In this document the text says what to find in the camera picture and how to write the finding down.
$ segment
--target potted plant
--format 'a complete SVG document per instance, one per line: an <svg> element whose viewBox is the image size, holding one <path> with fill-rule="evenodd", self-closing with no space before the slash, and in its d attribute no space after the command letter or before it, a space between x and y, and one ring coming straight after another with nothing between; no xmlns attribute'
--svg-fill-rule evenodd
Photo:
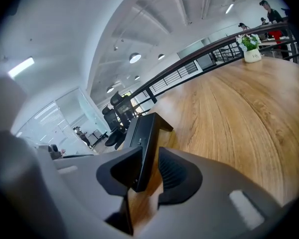
<svg viewBox="0 0 299 239"><path fill-rule="evenodd" d="M259 36L257 34L243 34L236 37L239 47L244 52L245 61L247 63L253 63L261 60L261 55L259 52L259 44L261 43Z"/></svg>

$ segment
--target black plastic part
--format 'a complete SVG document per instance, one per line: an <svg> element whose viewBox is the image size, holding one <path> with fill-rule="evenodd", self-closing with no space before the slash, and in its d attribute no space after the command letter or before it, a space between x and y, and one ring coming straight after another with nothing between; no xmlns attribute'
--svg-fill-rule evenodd
<svg viewBox="0 0 299 239"><path fill-rule="evenodd" d="M133 235L133 226L127 196L124 197L120 212L113 213L105 220L105 222L122 232Z"/></svg>
<svg viewBox="0 0 299 239"><path fill-rule="evenodd" d="M164 192L158 197L158 206L185 202L197 192L203 181L195 164L165 148L159 148L158 169L164 188Z"/></svg>
<svg viewBox="0 0 299 239"><path fill-rule="evenodd" d="M125 197L142 165L142 148L131 151L102 164L96 178L110 195Z"/></svg>
<svg viewBox="0 0 299 239"><path fill-rule="evenodd" d="M143 148L143 162L139 171L140 175L132 185L132 189L136 192L144 191L149 183L159 129L172 131L173 127L157 113L131 120L123 149L138 146Z"/></svg>

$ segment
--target chair backrest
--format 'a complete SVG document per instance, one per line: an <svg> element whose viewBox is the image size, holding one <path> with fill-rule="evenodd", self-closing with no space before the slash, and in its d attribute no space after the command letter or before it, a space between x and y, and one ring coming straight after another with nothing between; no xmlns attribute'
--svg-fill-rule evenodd
<svg viewBox="0 0 299 239"><path fill-rule="evenodd" d="M102 110L102 114L104 115L104 119L110 127L110 130L115 129L116 127L120 127L120 123L118 118L116 117L115 111L113 109L109 109L107 106Z"/></svg>
<svg viewBox="0 0 299 239"><path fill-rule="evenodd" d="M114 105L118 104L119 102L121 102L122 100L123 100L123 97L121 97L119 92L116 91L115 94L111 97L110 103L111 103L111 105L114 106Z"/></svg>
<svg viewBox="0 0 299 239"><path fill-rule="evenodd" d="M124 96L120 103L114 105L114 110L121 119L123 126L128 128L131 119L136 116L131 99L128 96Z"/></svg>

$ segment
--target ceiling beam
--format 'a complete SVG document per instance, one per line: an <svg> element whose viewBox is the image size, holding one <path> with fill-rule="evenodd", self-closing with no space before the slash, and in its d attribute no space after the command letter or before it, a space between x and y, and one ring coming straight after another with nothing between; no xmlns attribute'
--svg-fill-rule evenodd
<svg viewBox="0 0 299 239"><path fill-rule="evenodd" d="M183 0L175 0L177 4L177 8L179 10L179 13L183 19L183 23L187 26L188 25L188 17L185 11L184 2Z"/></svg>
<svg viewBox="0 0 299 239"><path fill-rule="evenodd" d="M201 19L205 19L208 13L210 0L203 0L201 7Z"/></svg>
<svg viewBox="0 0 299 239"><path fill-rule="evenodd" d="M150 20L154 25L156 25L158 28L160 28L165 34L170 34L169 30L155 17L153 14L151 14L148 10L145 8L142 8L140 5L135 4L132 7L137 13L140 15L143 15L145 18Z"/></svg>
<svg viewBox="0 0 299 239"><path fill-rule="evenodd" d="M124 34L124 36L119 36L119 35L112 35L112 38L114 38L116 40L115 42L115 46L118 46L118 48L120 48L120 42L122 40L127 40L127 41L132 41L132 42L138 42L140 44L146 44L149 46L155 46L157 45L156 43L154 43L151 40L147 40L145 38L142 38L141 36L136 37L136 34L132 34L130 33L129 35L127 35L126 33Z"/></svg>
<svg viewBox="0 0 299 239"><path fill-rule="evenodd" d="M113 60L113 61L107 61L107 62L103 62L103 63L100 63L99 66L105 66L105 65L110 65L110 64L115 64L115 63L125 63L126 60Z"/></svg>

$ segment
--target desk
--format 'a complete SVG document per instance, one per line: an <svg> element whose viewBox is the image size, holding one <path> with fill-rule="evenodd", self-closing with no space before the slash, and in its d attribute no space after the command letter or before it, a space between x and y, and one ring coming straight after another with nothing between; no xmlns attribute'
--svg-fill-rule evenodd
<svg viewBox="0 0 299 239"><path fill-rule="evenodd" d="M299 195L298 64L241 59L167 91L150 112L174 127L160 131L158 146L229 164L282 205ZM156 153L146 191L129 191L136 235L157 212L161 192Z"/></svg>
<svg viewBox="0 0 299 239"><path fill-rule="evenodd" d="M287 37L287 36L280 37L280 40L285 40L285 39L289 40L289 37ZM262 42L260 46L272 46L272 45L276 45L277 41L279 41L279 40L267 39L265 41L267 41L267 42ZM297 42L295 42L295 48L296 48L296 53L299 53L299 47L298 47ZM290 43L287 44L287 49L289 51L289 56L292 56L293 54L291 52L291 44Z"/></svg>

